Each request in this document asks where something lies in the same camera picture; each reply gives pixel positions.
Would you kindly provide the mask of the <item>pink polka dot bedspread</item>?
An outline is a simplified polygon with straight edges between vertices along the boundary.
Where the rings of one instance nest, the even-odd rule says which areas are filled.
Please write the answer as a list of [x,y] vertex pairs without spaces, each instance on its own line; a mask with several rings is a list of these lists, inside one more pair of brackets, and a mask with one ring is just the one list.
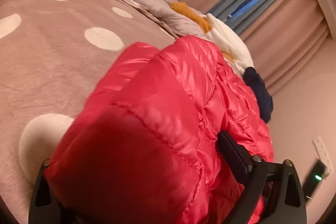
[[76,117],[119,54],[174,41],[120,0],[1,0],[1,198],[27,223],[33,191],[19,139],[41,115]]

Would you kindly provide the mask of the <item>navy blue garment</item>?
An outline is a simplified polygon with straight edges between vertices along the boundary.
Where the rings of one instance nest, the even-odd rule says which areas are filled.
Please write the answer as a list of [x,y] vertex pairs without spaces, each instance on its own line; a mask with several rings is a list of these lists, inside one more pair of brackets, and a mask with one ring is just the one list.
[[243,74],[243,80],[256,97],[260,118],[268,123],[273,111],[273,98],[268,93],[263,79],[253,67],[248,67]]

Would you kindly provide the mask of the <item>black charger with green light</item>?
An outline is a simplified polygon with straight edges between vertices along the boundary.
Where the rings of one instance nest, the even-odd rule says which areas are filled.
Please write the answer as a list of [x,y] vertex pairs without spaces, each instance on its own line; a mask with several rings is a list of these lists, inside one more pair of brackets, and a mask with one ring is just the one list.
[[303,182],[302,190],[305,202],[308,202],[312,199],[313,193],[317,189],[317,186],[323,180],[325,169],[326,165],[324,165],[321,160],[316,159],[314,165],[310,169],[310,172]]

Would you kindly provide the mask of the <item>white wall socket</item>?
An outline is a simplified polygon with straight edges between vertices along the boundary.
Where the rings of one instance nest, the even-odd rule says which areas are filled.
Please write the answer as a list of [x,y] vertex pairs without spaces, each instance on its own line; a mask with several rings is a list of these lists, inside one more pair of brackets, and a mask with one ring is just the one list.
[[333,174],[333,164],[327,152],[326,146],[322,140],[321,136],[318,136],[316,139],[313,140],[313,145],[318,155],[320,161],[324,163],[326,166],[324,171],[324,177],[327,178],[331,174]]

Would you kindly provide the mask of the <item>red puffer jacket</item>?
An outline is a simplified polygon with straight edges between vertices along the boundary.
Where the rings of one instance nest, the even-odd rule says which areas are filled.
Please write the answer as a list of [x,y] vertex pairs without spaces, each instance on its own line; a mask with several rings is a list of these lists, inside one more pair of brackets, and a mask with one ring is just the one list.
[[85,223],[220,223],[243,191],[216,148],[222,130],[273,160],[253,91],[214,43],[135,43],[87,99],[44,176]]

